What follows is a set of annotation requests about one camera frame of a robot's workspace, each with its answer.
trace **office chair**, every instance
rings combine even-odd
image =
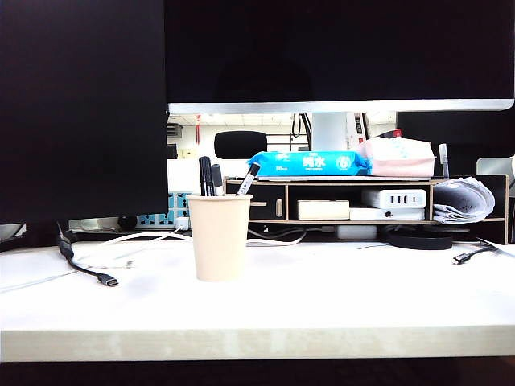
[[[224,131],[215,136],[215,155],[222,159],[249,159],[266,151],[264,133],[256,131]]]

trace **tissue box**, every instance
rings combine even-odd
[[[431,177],[435,155],[431,144],[406,138],[370,138],[357,151],[371,165],[371,175],[384,177]]]
[[[370,164],[355,151],[262,151],[249,160],[259,163],[259,176],[367,175]]]

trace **pen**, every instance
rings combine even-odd
[[[215,189],[212,185],[211,160],[209,157],[200,157],[200,194],[215,195]]]
[[[438,152],[440,153],[440,163],[442,164],[443,177],[449,179],[449,158],[447,157],[447,144],[440,143],[438,145]]]
[[[199,172],[200,172],[200,195],[206,195],[206,178],[203,168],[202,157],[199,158]]]
[[[222,187],[222,172],[220,165],[215,163],[211,166],[212,184],[215,187],[215,195],[224,195],[224,188]]]
[[[250,166],[250,169],[247,172],[247,175],[243,179],[243,182],[241,183],[240,188],[238,189],[238,192],[236,193],[237,195],[246,195],[247,194],[247,191],[249,191],[250,185],[252,185],[252,181],[254,181],[254,178],[258,174],[260,168],[261,168],[261,166],[257,162],[254,162]]]

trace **pen holder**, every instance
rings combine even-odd
[[[241,275],[252,195],[189,195],[196,276],[227,281]]]

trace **pink tissue package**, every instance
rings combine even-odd
[[[431,177],[435,168],[431,144],[425,141],[374,137],[362,142],[357,152],[372,163],[371,175]]]

